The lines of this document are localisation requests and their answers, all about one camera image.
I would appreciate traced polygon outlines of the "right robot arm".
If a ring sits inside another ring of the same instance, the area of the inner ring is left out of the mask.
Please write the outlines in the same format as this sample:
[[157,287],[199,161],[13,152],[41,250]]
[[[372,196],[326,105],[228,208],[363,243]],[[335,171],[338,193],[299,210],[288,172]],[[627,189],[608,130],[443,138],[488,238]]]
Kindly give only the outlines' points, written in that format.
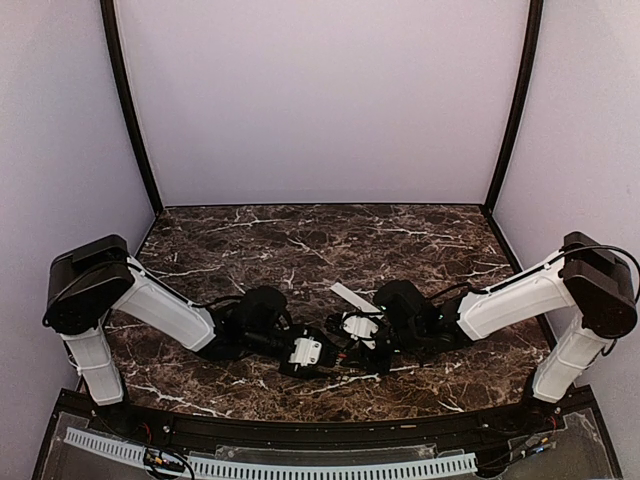
[[598,356],[637,325],[639,262],[627,251],[597,243],[582,232],[564,237],[546,259],[493,286],[460,284],[462,294],[441,304],[408,280],[393,280],[374,296],[371,310],[338,317],[341,330],[364,345],[360,364],[377,373],[394,352],[435,356],[460,350],[523,320],[564,308],[574,319],[531,376],[529,395],[510,413],[521,434],[549,416]]

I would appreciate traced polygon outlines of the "white battery cover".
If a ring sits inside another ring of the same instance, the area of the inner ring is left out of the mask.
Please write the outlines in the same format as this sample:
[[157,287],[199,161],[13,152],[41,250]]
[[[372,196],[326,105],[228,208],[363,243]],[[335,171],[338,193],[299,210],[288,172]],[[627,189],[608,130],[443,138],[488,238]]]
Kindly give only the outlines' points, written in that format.
[[379,310],[370,302],[360,297],[358,294],[344,286],[343,284],[336,282],[331,287],[330,290],[345,300],[350,305],[354,306],[356,309],[366,312],[366,313],[374,313],[379,312]]

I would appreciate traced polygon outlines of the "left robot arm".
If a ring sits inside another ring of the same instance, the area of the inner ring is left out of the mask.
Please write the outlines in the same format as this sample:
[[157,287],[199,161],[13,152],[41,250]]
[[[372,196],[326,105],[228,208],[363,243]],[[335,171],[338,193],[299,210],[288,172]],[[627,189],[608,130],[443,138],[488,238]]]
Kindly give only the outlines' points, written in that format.
[[256,354],[278,360],[294,378],[323,377],[338,360],[337,346],[319,329],[296,324],[285,296],[270,286],[195,303],[167,286],[115,234],[57,256],[49,269],[44,326],[64,341],[101,417],[120,436],[141,427],[140,412],[112,359],[103,323],[121,311],[210,361]]

